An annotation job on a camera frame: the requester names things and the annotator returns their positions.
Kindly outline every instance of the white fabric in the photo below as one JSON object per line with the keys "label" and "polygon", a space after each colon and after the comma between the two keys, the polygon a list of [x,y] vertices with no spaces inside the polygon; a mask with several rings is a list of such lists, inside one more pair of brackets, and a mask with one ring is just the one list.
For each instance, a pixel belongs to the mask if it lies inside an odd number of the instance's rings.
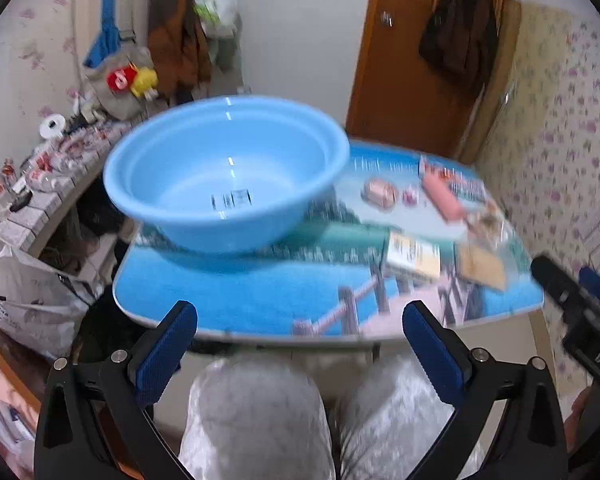
{"label": "white fabric", "polygon": [[180,461],[196,480],[334,480],[314,382],[288,363],[240,356],[193,383]]}
{"label": "white fabric", "polygon": [[[374,364],[334,410],[342,480],[404,480],[452,412],[412,352]],[[481,460],[476,445],[460,478]],[[196,480],[335,478],[314,382],[257,354],[215,362],[196,378],[180,461]]]}

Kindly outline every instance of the wooden door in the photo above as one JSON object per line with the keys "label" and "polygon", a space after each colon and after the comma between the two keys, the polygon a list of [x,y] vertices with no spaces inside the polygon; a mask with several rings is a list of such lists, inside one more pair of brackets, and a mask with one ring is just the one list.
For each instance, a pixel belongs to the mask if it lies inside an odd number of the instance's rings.
{"label": "wooden door", "polygon": [[[347,133],[451,156],[474,105],[420,57],[438,0],[369,0]],[[494,0],[496,15],[502,0]]]}

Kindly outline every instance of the yellow toy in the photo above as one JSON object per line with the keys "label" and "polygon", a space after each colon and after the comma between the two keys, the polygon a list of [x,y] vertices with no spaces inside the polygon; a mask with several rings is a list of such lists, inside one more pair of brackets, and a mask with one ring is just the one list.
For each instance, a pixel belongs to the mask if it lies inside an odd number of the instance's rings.
{"label": "yellow toy", "polygon": [[151,68],[139,68],[136,78],[131,83],[131,93],[137,98],[144,96],[146,92],[158,86],[158,73]]}

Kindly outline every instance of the blue gripper pad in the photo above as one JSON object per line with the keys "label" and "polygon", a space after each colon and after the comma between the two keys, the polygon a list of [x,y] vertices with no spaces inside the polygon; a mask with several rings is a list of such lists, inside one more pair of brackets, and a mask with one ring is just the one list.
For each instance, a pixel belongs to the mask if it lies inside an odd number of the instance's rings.
{"label": "blue gripper pad", "polygon": [[142,409],[160,399],[198,327],[196,308],[179,301],[154,330],[147,331],[131,351],[127,373]]}
{"label": "blue gripper pad", "polygon": [[578,273],[578,283],[589,294],[600,300],[600,276],[590,267],[582,267]]}
{"label": "blue gripper pad", "polygon": [[464,344],[453,331],[442,328],[421,301],[404,308],[402,330],[440,400],[457,408],[471,377],[471,364],[462,354],[468,352]]}

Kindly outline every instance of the door handle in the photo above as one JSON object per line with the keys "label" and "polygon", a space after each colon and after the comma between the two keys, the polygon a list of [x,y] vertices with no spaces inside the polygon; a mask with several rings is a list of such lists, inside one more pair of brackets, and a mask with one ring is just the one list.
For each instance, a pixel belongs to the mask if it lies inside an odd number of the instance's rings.
{"label": "door handle", "polygon": [[388,13],[386,10],[380,14],[380,23],[382,23],[383,25],[387,26],[387,27],[393,27],[394,26],[394,18],[391,16],[390,13]]}

